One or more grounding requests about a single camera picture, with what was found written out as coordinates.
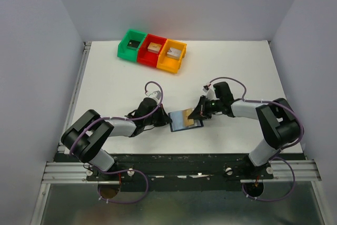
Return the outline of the tan block in red bin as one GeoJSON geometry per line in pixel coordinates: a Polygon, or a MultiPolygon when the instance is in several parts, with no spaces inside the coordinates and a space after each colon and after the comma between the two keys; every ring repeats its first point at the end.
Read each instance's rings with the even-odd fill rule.
{"type": "Polygon", "coordinates": [[[158,53],[160,51],[161,47],[162,47],[161,44],[150,42],[148,47],[147,47],[147,50],[149,52],[152,52],[152,53],[158,53]]]}

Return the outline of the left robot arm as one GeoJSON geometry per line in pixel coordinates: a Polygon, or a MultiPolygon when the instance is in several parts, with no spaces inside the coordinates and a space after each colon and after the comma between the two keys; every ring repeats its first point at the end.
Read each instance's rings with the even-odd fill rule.
{"type": "Polygon", "coordinates": [[[86,111],[63,133],[61,143],[69,149],[70,155],[98,168],[103,179],[111,180],[117,173],[115,160],[103,150],[109,137],[132,138],[144,132],[147,126],[162,127],[171,123],[163,105],[155,98],[146,97],[126,118],[102,117],[95,110],[86,111]]]}

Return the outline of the aluminium rail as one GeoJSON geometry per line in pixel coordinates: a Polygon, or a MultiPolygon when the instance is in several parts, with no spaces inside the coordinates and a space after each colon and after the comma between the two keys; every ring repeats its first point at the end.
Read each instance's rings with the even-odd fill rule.
{"type": "Polygon", "coordinates": [[[86,183],[86,169],[82,163],[50,162],[46,164],[42,183],[78,184],[86,183]]]}

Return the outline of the blue card holder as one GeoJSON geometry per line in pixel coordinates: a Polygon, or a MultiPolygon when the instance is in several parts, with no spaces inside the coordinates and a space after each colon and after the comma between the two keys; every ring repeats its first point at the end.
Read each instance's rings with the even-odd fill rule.
{"type": "Polygon", "coordinates": [[[185,131],[194,128],[202,128],[203,122],[201,120],[188,119],[188,116],[193,112],[194,108],[173,111],[168,113],[171,119],[171,132],[185,131]]]}

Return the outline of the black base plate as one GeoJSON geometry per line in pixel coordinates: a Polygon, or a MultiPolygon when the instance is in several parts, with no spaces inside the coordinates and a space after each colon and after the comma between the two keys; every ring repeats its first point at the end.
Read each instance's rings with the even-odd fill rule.
{"type": "Polygon", "coordinates": [[[246,154],[122,154],[114,160],[110,174],[91,168],[87,181],[124,192],[239,191],[242,182],[273,178],[270,164],[251,168],[246,154]]]}

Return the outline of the grey block in yellow bin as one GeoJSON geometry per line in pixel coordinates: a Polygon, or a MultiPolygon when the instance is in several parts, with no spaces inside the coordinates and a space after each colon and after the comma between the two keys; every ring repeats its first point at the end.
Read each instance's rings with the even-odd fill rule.
{"type": "Polygon", "coordinates": [[[180,58],[181,54],[182,54],[181,50],[173,47],[170,47],[169,50],[167,51],[167,56],[176,60],[180,58]]]}

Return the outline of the green bin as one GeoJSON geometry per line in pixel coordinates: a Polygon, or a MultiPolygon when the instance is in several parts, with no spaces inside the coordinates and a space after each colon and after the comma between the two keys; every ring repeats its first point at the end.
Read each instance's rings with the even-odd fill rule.
{"type": "Polygon", "coordinates": [[[117,57],[130,62],[136,62],[138,51],[146,36],[147,33],[129,29],[118,45],[117,57]]]}

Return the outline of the dark block in green bin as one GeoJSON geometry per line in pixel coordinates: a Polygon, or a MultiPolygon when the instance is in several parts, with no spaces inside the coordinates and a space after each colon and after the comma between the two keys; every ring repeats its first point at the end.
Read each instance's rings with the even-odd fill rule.
{"type": "Polygon", "coordinates": [[[139,45],[140,45],[140,41],[129,40],[129,42],[127,44],[127,48],[132,49],[132,50],[136,50],[136,49],[138,49],[139,45]]]}

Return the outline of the yellow bin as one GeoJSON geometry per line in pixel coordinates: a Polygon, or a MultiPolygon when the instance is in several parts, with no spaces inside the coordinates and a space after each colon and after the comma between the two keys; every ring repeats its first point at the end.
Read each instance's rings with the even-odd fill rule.
{"type": "Polygon", "coordinates": [[[186,48],[186,43],[167,39],[158,55],[156,68],[176,74],[186,54],[186,48]]]}

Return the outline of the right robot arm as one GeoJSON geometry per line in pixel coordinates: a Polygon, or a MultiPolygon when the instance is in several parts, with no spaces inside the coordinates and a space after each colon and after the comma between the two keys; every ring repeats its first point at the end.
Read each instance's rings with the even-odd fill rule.
{"type": "Polygon", "coordinates": [[[222,113],[231,118],[257,120],[263,134],[262,141],[245,158],[241,166],[247,178],[255,178],[266,165],[282,150],[301,141],[304,127],[294,114],[287,100],[274,101],[235,99],[227,82],[211,82],[203,86],[202,95],[189,120],[207,120],[222,113]]]}

